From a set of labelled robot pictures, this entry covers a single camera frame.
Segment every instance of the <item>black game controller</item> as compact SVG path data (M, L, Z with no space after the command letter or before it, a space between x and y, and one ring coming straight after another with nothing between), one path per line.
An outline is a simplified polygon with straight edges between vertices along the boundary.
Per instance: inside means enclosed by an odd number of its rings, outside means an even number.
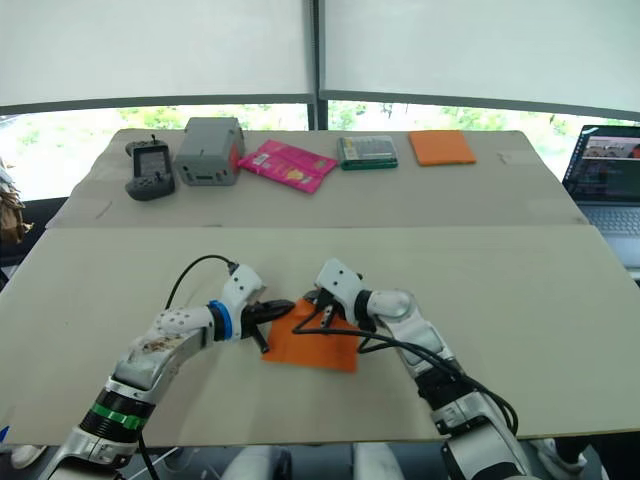
M127 152L127 155L131 157L134 148L152 147L152 146L155 147L158 145L168 146L166 142L163 142L162 140L157 140L154 134L151 134L151 138L152 140L140 140L137 142L129 142L125 145L124 151Z
M131 142L125 150L133 159L133 178L125 185L131 198L153 200L173 193L176 184L171 172L169 146L151 135L151 142Z

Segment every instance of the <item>green stripe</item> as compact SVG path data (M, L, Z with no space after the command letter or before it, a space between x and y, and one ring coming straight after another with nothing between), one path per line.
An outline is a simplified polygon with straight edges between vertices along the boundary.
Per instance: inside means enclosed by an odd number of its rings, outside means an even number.
M114 412L113 410L109 410L107 407L103 407L102 405L98 405L97 403L93 404L93 407L91 407L91 411L100 415L101 417L105 417L109 420L120 423L127 430L138 430L139 428L143 427L145 423L147 423L146 418L140 418L136 415L125 415L120 412Z

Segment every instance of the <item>laptop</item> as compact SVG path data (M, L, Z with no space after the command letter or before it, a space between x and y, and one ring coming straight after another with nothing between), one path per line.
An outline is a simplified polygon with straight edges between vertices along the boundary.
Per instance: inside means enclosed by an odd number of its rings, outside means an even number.
M640 268L640 127L582 127L562 185L622 264Z

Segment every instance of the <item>laptop keyboard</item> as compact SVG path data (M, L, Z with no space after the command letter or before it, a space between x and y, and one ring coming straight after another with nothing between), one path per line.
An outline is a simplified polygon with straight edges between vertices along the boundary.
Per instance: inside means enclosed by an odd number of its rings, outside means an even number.
M594 208L584 213L602 233L640 235L640 208Z

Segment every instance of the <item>white roller shade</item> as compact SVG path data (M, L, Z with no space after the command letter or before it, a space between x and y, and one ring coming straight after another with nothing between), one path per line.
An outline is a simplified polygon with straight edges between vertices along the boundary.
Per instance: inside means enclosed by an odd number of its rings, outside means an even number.
M325 99L640 118L639 0L325 0Z
M0 112L155 97L308 102L310 15L306 0L0 0Z

